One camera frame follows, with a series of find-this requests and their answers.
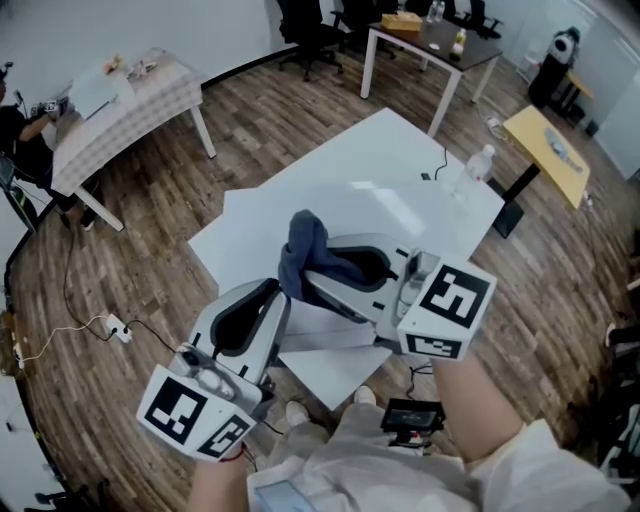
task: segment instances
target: plastic bottle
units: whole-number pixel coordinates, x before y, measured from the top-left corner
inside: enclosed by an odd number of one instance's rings
[[[496,154],[495,148],[487,144],[482,151],[478,151],[469,158],[464,172],[455,183],[453,195],[456,199],[465,202],[475,187],[475,183],[483,181],[491,170],[493,156]]]
[[[462,52],[464,52],[464,43],[467,41],[467,31],[461,28],[456,34],[456,40],[451,48],[449,57],[451,60],[460,60],[462,58]]]
[[[487,144],[482,151],[478,151],[469,158],[467,166],[464,168],[465,172],[475,181],[484,181],[484,177],[491,170],[495,154],[496,149],[491,144]]]
[[[438,15],[438,0],[433,0],[431,7],[429,7],[429,14],[427,15],[427,23],[433,23]]]
[[[440,23],[442,21],[442,18],[444,16],[444,2],[440,2],[438,4],[438,8],[436,10],[436,23]]]

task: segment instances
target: blue cloth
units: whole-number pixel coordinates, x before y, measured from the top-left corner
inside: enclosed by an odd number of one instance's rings
[[[313,270],[343,282],[366,283],[364,272],[349,260],[332,254],[327,248],[327,230],[309,210],[296,213],[289,224],[289,242],[282,248],[278,280],[288,297],[335,311],[304,278]]]

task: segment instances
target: person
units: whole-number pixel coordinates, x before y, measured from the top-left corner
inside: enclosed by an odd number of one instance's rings
[[[6,92],[6,84],[0,79],[0,103]],[[43,189],[68,219],[79,221],[89,230],[96,219],[95,212],[89,208],[84,210],[75,194],[64,196],[51,188],[53,152],[42,137],[42,131],[51,121],[47,113],[27,120],[15,106],[0,107],[0,151],[14,163],[16,178]]]
[[[330,438],[306,409],[287,404],[291,428],[247,481],[242,448],[199,461],[189,512],[602,511],[630,500],[556,444],[544,420],[526,426],[478,360],[433,361],[449,432],[461,458],[391,451],[373,392],[356,391]]]

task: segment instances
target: cardboard box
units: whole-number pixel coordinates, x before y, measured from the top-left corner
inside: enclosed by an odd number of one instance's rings
[[[413,12],[383,14],[381,25],[387,30],[408,30],[412,32],[419,32],[422,27],[422,18]]]

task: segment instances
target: wood plank floor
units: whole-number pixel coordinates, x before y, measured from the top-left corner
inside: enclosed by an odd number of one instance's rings
[[[222,211],[225,190],[260,185],[291,162],[383,107],[427,131],[447,74],[398,52],[378,57],[371,96],[359,98],[363,57],[341,57],[343,75],[319,65],[309,83],[291,65],[272,62],[209,88],[202,107],[218,156],[209,160],[191,118],[182,115],[144,137],[102,171],[106,206],[126,224],[116,233],[102,222],[74,228],[68,290],[77,315],[115,313],[139,318],[178,346],[198,313],[215,299],[215,283],[200,268],[187,241]],[[494,176],[511,184],[529,165],[509,143],[493,137],[471,104],[483,69],[465,75],[436,137],[466,160],[485,143],[497,147]],[[502,120],[528,104],[526,87],[501,61],[480,102],[482,115]],[[526,215],[508,240],[491,231],[473,261],[498,277],[498,288],[475,350],[498,386],[530,421],[546,418],[560,441],[577,426],[567,402],[586,400],[594,374],[606,378],[601,341],[617,310],[628,311],[627,254],[638,225],[639,187],[625,183],[599,147],[547,113],[591,164],[594,210],[572,209],[540,175],[520,196]],[[593,233],[593,249],[590,244]],[[49,214],[13,267],[17,313],[32,350],[54,327],[73,325],[62,296],[71,233]],[[60,333],[26,386],[43,437],[72,486],[103,477],[123,510],[183,510],[192,463],[147,435],[135,412],[155,364],[171,353],[143,327],[134,342],[102,342],[86,332]],[[278,407],[270,414],[286,429],[282,407],[297,398],[335,426],[326,411],[284,369],[274,370]],[[392,357],[369,384],[383,404],[409,385],[407,360]],[[416,396],[436,396],[431,377],[417,378]],[[258,426],[250,449],[264,463],[277,435]],[[453,453],[446,432],[438,447]]]

